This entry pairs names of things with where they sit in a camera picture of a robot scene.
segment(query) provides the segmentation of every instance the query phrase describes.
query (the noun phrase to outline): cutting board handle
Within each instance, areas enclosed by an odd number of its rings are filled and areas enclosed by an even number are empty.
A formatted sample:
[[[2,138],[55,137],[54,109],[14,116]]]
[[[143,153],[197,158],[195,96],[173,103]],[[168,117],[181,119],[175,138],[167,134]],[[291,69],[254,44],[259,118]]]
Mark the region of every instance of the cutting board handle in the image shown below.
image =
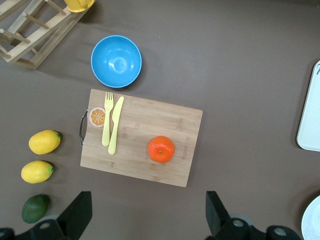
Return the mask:
[[[85,110],[84,115],[81,117],[81,122],[80,122],[80,129],[79,129],[79,136],[80,136],[80,140],[81,140],[81,146],[84,145],[84,141],[85,141],[85,137],[82,137],[82,125],[84,124],[84,119],[88,114],[88,109]]]

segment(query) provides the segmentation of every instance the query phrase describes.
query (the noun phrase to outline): white plate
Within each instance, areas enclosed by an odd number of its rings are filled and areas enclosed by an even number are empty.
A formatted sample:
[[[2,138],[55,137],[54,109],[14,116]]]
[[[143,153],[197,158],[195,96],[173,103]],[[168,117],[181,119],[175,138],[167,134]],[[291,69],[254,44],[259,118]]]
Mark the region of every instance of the white plate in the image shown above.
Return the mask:
[[[320,152],[320,61],[312,71],[296,141],[305,150]]]
[[[301,222],[304,240],[320,240],[320,196],[306,208]]]

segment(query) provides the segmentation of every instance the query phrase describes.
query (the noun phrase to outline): green avocado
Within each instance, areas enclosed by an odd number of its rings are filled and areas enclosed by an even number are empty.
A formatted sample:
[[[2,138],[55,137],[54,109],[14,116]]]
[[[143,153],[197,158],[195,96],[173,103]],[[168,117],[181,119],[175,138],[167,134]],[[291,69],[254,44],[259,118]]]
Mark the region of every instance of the green avocado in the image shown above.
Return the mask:
[[[50,198],[46,194],[30,197],[22,208],[22,219],[27,224],[34,224],[42,219],[48,210]]]

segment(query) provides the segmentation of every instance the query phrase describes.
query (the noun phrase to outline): cutlery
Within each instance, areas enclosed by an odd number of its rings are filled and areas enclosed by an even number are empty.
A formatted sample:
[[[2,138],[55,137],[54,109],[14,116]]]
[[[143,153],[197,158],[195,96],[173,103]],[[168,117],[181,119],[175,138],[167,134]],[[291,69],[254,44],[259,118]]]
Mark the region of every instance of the cutlery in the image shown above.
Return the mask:
[[[113,107],[114,107],[114,96],[112,92],[106,92],[105,99],[104,99],[105,118],[104,118],[103,132],[102,132],[103,146],[108,146],[110,143],[110,112]]]
[[[111,139],[110,139],[110,145],[108,149],[108,152],[111,155],[115,154],[116,148],[117,148],[118,125],[119,125],[120,113],[121,113],[122,105],[124,103],[124,99],[125,98],[123,96],[119,98],[112,113],[112,121],[114,124],[113,124]]]

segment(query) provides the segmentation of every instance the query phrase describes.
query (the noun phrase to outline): mug handle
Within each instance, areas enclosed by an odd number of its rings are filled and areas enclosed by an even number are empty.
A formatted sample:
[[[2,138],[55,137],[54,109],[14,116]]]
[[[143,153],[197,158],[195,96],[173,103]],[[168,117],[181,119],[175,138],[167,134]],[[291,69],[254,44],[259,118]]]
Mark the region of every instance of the mug handle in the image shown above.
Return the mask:
[[[84,145],[84,140],[85,140],[85,137],[82,137],[82,125],[84,123],[84,119],[87,116],[87,114],[88,114],[88,109],[85,111],[84,115],[81,117],[81,122],[80,122],[79,136],[81,140],[81,146]]]
[[[78,0],[78,2],[80,3],[80,5],[84,8],[87,9],[88,8],[88,3],[86,0]]]

